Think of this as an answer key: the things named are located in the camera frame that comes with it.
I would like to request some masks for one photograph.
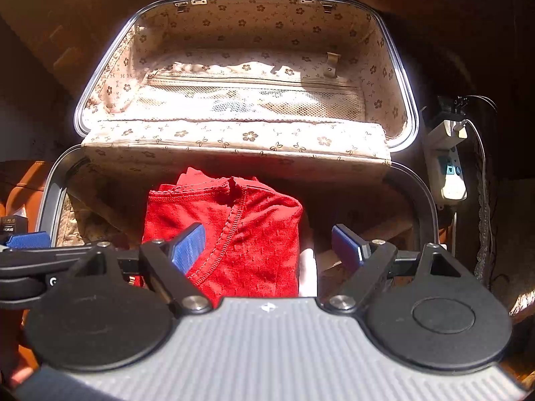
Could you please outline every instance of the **zipper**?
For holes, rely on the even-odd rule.
[[[149,73],[145,78],[145,83],[154,87],[165,86],[202,86],[202,87],[218,87],[218,88],[254,88],[254,89],[281,89],[281,90],[314,90],[316,92],[326,93],[343,93],[354,92],[359,88],[357,85],[349,83],[334,83],[331,80],[299,80],[299,81],[280,81],[261,79],[259,77],[247,77],[242,74],[225,75],[224,77],[218,76],[205,76],[205,75],[187,75],[182,74],[161,74],[161,73]]]

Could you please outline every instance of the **blue gripper pad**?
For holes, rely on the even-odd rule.
[[[206,231],[197,223],[193,230],[176,243],[170,243],[171,260],[183,274],[186,274],[206,247]]]
[[[358,270],[371,254],[368,242],[345,225],[333,226],[331,245],[344,267],[350,271]]]
[[[50,237],[46,232],[12,235],[5,245],[11,249],[46,249],[50,247]]]

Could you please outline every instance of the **metal bolt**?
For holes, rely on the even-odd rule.
[[[357,302],[353,297],[339,295],[331,297],[329,304],[339,310],[350,310],[357,305]]]
[[[189,310],[202,310],[209,305],[208,299],[202,296],[188,296],[182,300],[182,306]]]

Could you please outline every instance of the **red clothing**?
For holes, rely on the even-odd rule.
[[[206,249],[186,275],[215,306],[222,296],[297,297],[302,212],[297,200],[257,180],[189,168],[176,186],[149,193],[143,241],[168,240],[200,222]]]

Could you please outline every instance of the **suitcase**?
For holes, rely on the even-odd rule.
[[[114,40],[74,118],[38,219],[57,246],[139,245],[148,191],[191,166],[256,176],[303,203],[316,253],[343,223],[420,250],[425,184],[390,153],[418,113],[381,18],[350,0],[163,0]]]

